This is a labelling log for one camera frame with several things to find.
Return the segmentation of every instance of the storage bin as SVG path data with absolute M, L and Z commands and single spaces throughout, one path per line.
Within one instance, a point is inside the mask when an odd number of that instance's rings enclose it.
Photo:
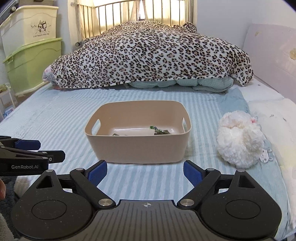
M 100 128 L 93 134 L 98 120 Z M 150 126 L 171 134 L 154 135 Z M 190 130 L 191 122 L 185 107 L 177 101 L 166 100 L 108 103 L 92 115 L 85 127 L 98 160 L 125 164 L 182 160 Z
M 16 9 L 1 25 L 5 56 L 17 48 L 56 37 L 58 7 L 25 5 Z
M 3 61 L 16 96 L 43 85 L 43 71 L 61 55 L 61 40 L 47 39 L 22 46 Z
M 54 0 L 19 0 L 19 7 L 24 5 L 48 5 L 53 6 Z

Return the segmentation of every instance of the beige plastic basket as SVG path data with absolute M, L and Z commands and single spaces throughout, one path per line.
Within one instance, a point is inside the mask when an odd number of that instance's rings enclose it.
M 97 121 L 99 130 L 93 134 Z M 155 126 L 171 134 L 154 135 Z M 125 164 L 156 164 L 183 159 L 191 122 L 177 101 L 142 100 L 102 105 L 85 133 L 99 160 Z

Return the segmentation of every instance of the cream plastic storage box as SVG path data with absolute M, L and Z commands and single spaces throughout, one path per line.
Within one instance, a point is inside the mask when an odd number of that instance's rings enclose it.
M 58 7 L 25 5 L 16 9 L 1 25 L 5 56 L 19 47 L 56 37 Z
M 61 56 L 62 38 L 47 39 L 18 48 L 3 63 L 15 95 L 28 94 L 43 86 L 43 71 Z

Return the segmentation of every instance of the crosshair mark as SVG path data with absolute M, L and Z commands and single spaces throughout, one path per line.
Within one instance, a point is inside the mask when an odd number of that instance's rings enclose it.
M 146 203 L 144 203 L 144 204 L 143 204 L 143 206 L 144 206 L 144 207 L 146 207 L 146 208 L 149 208 L 149 207 L 151 207 L 151 206 L 152 206 L 152 204 L 151 204 L 151 203 L 148 203 L 148 202 L 146 202 Z

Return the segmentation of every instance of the blue gripper pad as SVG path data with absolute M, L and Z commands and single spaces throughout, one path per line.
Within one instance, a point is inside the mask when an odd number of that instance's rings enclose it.
M 40 147 L 41 143 L 37 140 L 18 140 L 15 142 L 15 148 L 21 150 L 39 150 Z
M 201 169 L 195 164 L 193 165 L 191 165 L 189 162 L 184 162 L 183 172 L 188 181 L 190 181 L 190 183 L 196 187 L 205 177 L 205 170 Z
M 107 175 L 107 162 L 102 162 L 100 165 L 95 167 L 93 170 L 89 172 L 88 180 L 98 186 L 99 183 L 103 180 L 103 178 Z

